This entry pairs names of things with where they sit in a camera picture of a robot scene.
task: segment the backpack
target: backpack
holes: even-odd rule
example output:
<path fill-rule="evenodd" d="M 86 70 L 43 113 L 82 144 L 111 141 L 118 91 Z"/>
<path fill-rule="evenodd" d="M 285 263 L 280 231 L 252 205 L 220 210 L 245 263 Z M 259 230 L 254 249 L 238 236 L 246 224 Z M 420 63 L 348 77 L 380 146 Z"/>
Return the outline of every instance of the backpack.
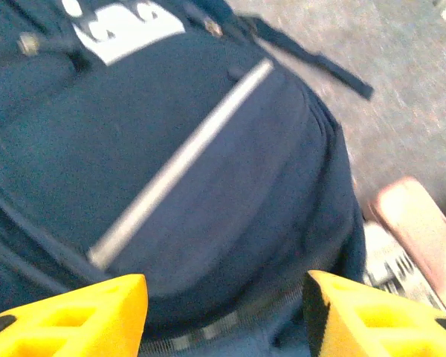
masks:
<path fill-rule="evenodd" d="M 0 1 L 0 312 L 143 273 L 142 353 L 168 354 L 300 299 L 309 269 L 361 279 L 340 124 L 255 38 L 369 85 L 223 0 L 64 2 Z"/>

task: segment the floor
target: floor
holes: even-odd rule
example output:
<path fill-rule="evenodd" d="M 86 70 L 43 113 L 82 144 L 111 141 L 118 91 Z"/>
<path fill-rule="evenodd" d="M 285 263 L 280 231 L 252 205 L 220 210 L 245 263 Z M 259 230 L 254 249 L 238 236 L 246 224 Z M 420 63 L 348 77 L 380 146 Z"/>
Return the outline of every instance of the floor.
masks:
<path fill-rule="evenodd" d="M 375 87 L 370 102 L 290 56 L 282 62 L 343 124 L 360 200 L 415 176 L 446 213 L 446 24 L 430 0 L 230 0 Z"/>

